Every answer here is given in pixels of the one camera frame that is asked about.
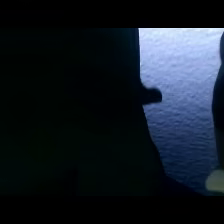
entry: textured wall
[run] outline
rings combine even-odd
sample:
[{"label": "textured wall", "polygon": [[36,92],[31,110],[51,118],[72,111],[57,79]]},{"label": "textured wall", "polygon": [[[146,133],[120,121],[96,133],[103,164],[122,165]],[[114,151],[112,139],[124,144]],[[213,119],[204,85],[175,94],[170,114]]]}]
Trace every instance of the textured wall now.
[{"label": "textured wall", "polygon": [[206,194],[217,165],[212,91],[220,65],[223,28],[141,28],[141,78],[163,102],[145,106],[152,138],[167,174]]}]

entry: blue wall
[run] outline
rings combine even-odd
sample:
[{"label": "blue wall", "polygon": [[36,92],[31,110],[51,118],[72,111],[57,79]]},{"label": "blue wall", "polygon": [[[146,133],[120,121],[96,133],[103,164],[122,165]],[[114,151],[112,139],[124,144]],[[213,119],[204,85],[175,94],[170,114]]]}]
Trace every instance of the blue wall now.
[{"label": "blue wall", "polygon": [[206,194],[217,165],[212,91],[224,28],[140,28],[141,78],[163,102],[144,107],[167,174]]}]

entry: blue textured wall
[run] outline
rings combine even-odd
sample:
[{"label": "blue textured wall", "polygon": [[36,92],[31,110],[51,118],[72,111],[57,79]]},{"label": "blue textured wall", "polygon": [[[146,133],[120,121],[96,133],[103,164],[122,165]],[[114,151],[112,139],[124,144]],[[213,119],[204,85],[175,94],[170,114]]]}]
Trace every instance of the blue textured wall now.
[{"label": "blue textured wall", "polygon": [[145,106],[152,138],[167,174],[206,194],[217,165],[212,91],[224,28],[141,28],[141,78],[163,102]]}]

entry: textured surface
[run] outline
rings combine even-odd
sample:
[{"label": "textured surface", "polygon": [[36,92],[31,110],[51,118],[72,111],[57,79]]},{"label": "textured surface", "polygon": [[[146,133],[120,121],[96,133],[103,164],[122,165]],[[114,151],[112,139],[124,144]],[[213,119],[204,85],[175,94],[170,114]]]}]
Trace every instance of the textured surface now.
[{"label": "textured surface", "polygon": [[217,165],[211,102],[224,28],[141,28],[141,78],[163,102],[145,106],[167,174],[206,194]]}]

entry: wall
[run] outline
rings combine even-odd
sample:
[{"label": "wall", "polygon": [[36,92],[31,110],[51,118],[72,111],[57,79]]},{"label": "wall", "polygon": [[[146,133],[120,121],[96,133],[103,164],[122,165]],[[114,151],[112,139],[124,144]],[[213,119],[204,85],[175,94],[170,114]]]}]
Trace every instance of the wall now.
[{"label": "wall", "polygon": [[167,174],[207,194],[217,165],[212,91],[224,28],[140,28],[141,78],[157,86],[163,102],[144,106]]}]

